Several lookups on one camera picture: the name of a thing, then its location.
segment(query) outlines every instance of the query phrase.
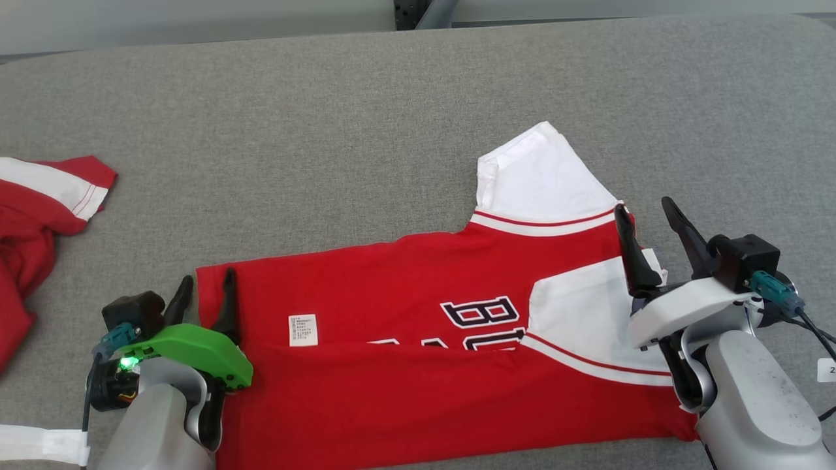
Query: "wall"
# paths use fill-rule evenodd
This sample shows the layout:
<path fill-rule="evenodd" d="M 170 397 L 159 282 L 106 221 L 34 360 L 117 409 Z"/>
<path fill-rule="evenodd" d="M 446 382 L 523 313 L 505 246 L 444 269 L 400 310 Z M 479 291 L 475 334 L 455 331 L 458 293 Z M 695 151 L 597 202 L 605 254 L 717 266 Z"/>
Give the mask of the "wall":
<path fill-rule="evenodd" d="M 461 0 L 457 22 L 836 12 L 836 0 Z M 0 56 L 395 28 L 392 0 L 0 0 Z"/>

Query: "white sticker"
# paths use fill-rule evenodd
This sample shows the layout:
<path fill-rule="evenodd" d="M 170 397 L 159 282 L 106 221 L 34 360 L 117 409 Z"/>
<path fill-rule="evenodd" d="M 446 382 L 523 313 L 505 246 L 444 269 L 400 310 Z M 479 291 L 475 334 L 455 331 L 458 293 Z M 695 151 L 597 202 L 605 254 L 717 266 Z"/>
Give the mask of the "white sticker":
<path fill-rule="evenodd" d="M 319 344 L 315 314 L 290 315 L 288 326 L 290 327 L 291 346 L 315 346 Z"/>
<path fill-rule="evenodd" d="M 829 357 L 818 360 L 818 381 L 836 382 L 836 362 Z"/>

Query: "red fabric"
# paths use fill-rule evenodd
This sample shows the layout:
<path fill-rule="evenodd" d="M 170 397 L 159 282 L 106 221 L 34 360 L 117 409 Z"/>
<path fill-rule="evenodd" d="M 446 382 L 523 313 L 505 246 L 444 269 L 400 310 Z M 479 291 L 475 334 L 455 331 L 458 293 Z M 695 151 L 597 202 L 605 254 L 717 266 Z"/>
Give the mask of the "red fabric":
<path fill-rule="evenodd" d="M 241 347 L 255 368 L 252 386 L 227 398 L 218 469 L 365 468 L 695 439 L 696 419 L 672 387 L 585 375 L 524 345 L 466 350 L 473 335 L 527 328 L 538 280 L 619 252 L 614 222 L 557 237 L 472 222 L 459 233 L 199 268 L 205 326 L 220 309 L 227 266 L 236 269 Z M 443 309 L 502 296 L 518 319 L 462 327 Z M 319 345 L 288 345 L 288 316 L 298 314 L 316 314 Z M 421 346 L 435 338 L 449 349 Z M 367 343 L 381 340 L 398 344 Z"/>
<path fill-rule="evenodd" d="M 110 188 L 116 178 L 94 156 L 34 164 L 50 166 L 103 188 Z M 52 197 L 8 181 L 13 176 L 0 173 L 0 372 L 34 322 L 35 313 L 26 311 L 23 300 L 52 271 L 54 233 L 75 235 L 87 224 Z"/>

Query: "teal connector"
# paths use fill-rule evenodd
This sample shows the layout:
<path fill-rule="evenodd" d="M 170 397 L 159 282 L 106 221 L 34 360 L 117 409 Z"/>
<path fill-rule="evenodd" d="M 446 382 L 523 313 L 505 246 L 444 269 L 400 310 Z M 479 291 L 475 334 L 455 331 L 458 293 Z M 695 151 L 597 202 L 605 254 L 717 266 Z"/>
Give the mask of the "teal connector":
<path fill-rule="evenodd" d="M 116 325 L 108 332 L 107 335 L 102 336 L 101 341 L 91 351 L 93 355 L 100 354 L 99 360 L 106 362 L 110 357 L 121 347 L 127 346 L 136 340 L 136 332 L 130 323 L 124 322 Z"/>
<path fill-rule="evenodd" d="M 804 308 L 804 301 L 798 294 L 766 271 L 756 271 L 749 280 L 749 288 L 781 307 L 783 313 L 790 317 L 797 316 L 797 310 Z"/>

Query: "red and white shirt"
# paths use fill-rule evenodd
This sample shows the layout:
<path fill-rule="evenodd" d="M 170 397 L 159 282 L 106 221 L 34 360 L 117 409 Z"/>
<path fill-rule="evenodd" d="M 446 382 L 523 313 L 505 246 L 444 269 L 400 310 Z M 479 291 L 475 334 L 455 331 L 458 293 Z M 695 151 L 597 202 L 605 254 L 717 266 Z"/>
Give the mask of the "red and white shirt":
<path fill-rule="evenodd" d="M 255 368 L 227 401 L 220 470 L 696 438 L 661 353 L 626 339 L 618 201 L 549 123 L 477 177 L 457 233 L 197 270 L 211 324 L 235 267 Z"/>
<path fill-rule="evenodd" d="M 94 156 L 41 162 L 0 157 L 0 372 L 35 319 L 23 300 L 52 272 L 53 233 L 84 230 L 115 178 Z"/>

